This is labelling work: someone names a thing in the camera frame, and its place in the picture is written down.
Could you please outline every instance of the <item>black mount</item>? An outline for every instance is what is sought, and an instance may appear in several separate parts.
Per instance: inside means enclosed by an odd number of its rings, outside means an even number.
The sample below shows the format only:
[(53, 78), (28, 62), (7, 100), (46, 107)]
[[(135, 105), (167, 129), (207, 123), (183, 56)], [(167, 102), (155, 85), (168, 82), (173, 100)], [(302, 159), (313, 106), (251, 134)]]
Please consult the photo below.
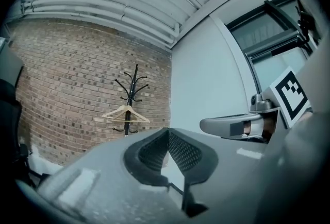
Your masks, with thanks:
[(313, 18), (313, 16), (311, 16), (310, 14), (308, 14), (303, 5), (301, 4), (300, 0), (297, 0), (298, 6), (296, 6), (297, 12), (300, 16), (300, 20), (298, 21), (298, 24), (302, 30), (302, 34), (304, 35), (304, 37), (306, 38), (305, 40), (305, 44), (307, 44), (309, 42), (309, 31), (312, 32), (313, 37), (314, 37), (314, 41), (317, 41), (319, 39), (321, 39), (321, 37), (319, 36), (319, 33), (316, 30), (316, 26), (315, 26), (315, 20)]
[[(127, 75), (127, 76), (129, 76), (130, 77), (130, 80), (131, 80), (129, 92), (127, 91), (127, 89), (117, 79), (115, 79), (115, 82), (117, 82), (124, 89), (124, 91), (127, 93), (127, 98), (123, 98), (123, 97), (120, 97), (120, 98), (123, 99), (123, 100), (126, 100), (128, 106), (132, 106), (133, 101), (135, 101), (135, 102), (141, 102), (142, 99), (136, 100), (135, 99), (135, 95), (139, 91), (141, 91), (144, 88), (146, 88), (146, 87), (149, 86), (149, 84), (144, 85), (143, 87), (141, 87), (140, 89), (138, 89), (138, 90), (135, 91), (137, 82), (140, 79), (147, 78), (147, 77), (140, 77), (140, 78), (137, 79), (137, 73), (138, 73), (138, 64), (136, 64), (136, 68), (135, 68), (135, 72), (134, 72), (134, 76), (133, 77), (129, 73), (124, 72), (124, 74)], [(118, 131), (118, 132), (125, 131), (125, 135), (128, 135), (129, 132), (130, 133), (137, 133), (138, 131), (130, 131), (130, 129), (129, 129), (130, 115), (131, 115), (131, 112), (130, 111), (127, 111), (126, 114), (125, 114), (125, 120), (128, 120), (128, 122), (125, 122), (124, 129), (118, 130), (116, 128), (113, 128), (113, 130)]]

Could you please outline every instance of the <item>black coat rack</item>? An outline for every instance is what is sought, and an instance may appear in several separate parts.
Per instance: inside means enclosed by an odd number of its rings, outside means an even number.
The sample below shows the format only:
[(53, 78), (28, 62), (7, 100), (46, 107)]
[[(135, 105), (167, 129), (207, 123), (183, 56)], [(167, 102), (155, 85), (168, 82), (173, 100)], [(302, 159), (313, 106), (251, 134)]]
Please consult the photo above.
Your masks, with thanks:
[[(127, 98), (123, 98), (123, 97), (120, 97), (120, 98), (123, 99), (123, 100), (126, 100), (127, 101), (127, 105), (129, 105), (129, 106), (132, 106), (133, 101), (135, 101), (135, 102), (141, 102), (142, 99), (135, 100), (135, 95), (139, 91), (141, 91), (144, 88), (146, 88), (146, 87), (149, 86), (149, 84), (147, 84), (147, 85), (143, 86), (142, 88), (138, 89), (137, 91), (135, 91), (137, 82), (140, 79), (147, 78), (147, 77), (140, 77), (140, 78), (137, 79), (137, 73), (138, 73), (138, 64), (136, 64), (135, 73), (134, 73), (134, 76), (133, 77), (129, 73), (124, 72), (124, 74), (127, 75), (127, 76), (129, 76), (130, 79), (131, 79), (131, 85), (130, 85), (129, 92), (127, 91), (127, 89), (117, 79), (115, 79), (115, 82), (117, 82), (125, 90), (125, 92), (127, 93)], [(128, 136), (128, 132), (130, 132), (130, 133), (137, 133), (138, 131), (130, 131), (130, 129), (129, 129), (130, 115), (131, 115), (131, 112), (130, 111), (126, 111), (125, 120), (128, 120), (128, 122), (125, 122), (124, 129), (123, 130), (118, 130), (116, 128), (113, 128), (113, 130), (118, 131), (118, 132), (125, 131), (125, 137)]]

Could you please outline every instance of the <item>chair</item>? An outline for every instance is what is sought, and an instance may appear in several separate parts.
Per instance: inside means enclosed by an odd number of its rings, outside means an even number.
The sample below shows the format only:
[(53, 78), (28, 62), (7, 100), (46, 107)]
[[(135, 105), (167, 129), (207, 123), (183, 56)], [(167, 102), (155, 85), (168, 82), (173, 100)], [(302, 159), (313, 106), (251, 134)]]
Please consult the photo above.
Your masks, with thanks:
[(22, 105), (15, 98), (15, 87), (0, 79), (0, 132), (6, 143), (12, 173), (16, 179), (35, 187), (29, 177), (28, 148), (18, 140), (21, 113)]

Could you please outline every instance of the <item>clothes hanger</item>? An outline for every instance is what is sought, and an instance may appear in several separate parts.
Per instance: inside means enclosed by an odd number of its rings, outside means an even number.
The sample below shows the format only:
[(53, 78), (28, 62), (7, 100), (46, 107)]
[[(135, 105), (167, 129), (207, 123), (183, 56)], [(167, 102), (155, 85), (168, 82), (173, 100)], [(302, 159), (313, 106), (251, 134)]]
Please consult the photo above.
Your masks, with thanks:
[[(115, 116), (115, 117), (108, 117), (109, 115), (111, 115), (113, 113), (117, 113), (119, 111), (120, 111), (120, 113), (117, 116)], [(135, 115), (136, 117), (138, 117), (140, 119), (137, 119), (137, 120), (118, 119), (121, 115), (123, 115), (127, 111), (129, 111), (131, 114)], [(141, 114), (137, 113), (135, 110), (133, 110), (133, 108), (130, 105), (120, 106), (116, 111), (109, 112), (107, 114), (104, 114), (102, 117), (104, 117), (104, 118), (110, 118), (110, 119), (112, 119), (113, 122), (150, 123), (150, 120), (149, 119), (147, 119), (146, 117), (144, 117)]]
[[(140, 120), (138, 121), (132, 121), (132, 120), (122, 120), (122, 119), (118, 119), (122, 114), (126, 113), (127, 111), (129, 111), (131, 114), (135, 115), (136, 117), (140, 118)], [(150, 120), (148, 120), (146, 117), (142, 116), (141, 114), (137, 113), (135, 110), (133, 110), (133, 108), (130, 105), (125, 106), (124, 110), (122, 112), (120, 112), (116, 117), (113, 117), (113, 121), (114, 122), (140, 122), (140, 123), (150, 123)]]
[(117, 113), (117, 112), (119, 112), (119, 111), (122, 111), (125, 107), (126, 107), (125, 105), (121, 105), (121, 106), (120, 106), (118, 109), (116, 109), (115, 111), (111, 111), (111, 112), (108, 112), (108, 113), (106, 113), (106, 114), (103, 114), (103, 115), (102, 115), (102, 118), (109, 118), (109, 117), (108, 117), (109, 115), (113, 115), (113, 114), (115, 114), (115, 113)]

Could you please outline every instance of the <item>brick wall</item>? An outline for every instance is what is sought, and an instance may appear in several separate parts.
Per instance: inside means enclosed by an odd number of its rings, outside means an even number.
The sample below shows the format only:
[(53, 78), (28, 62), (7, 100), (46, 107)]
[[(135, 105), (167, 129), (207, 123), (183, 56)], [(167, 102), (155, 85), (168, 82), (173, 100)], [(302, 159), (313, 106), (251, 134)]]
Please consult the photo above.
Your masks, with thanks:
[(148, 76), (137, 88), (133, 108), (151, 123), (132, 124), (139, 131), (169, 126), (171, 57), (129, 35), (71, 20), (22, 20), (9, 25), (12, 49), (24, 61), (17, 98), (23, 105), (19, 132), (39, 153), (67, 164), (102, 142), (123, 137), (112, 128), (123, 123), (101, 118), (125, 105), (127, 88), (139, 64), (138, 76)]

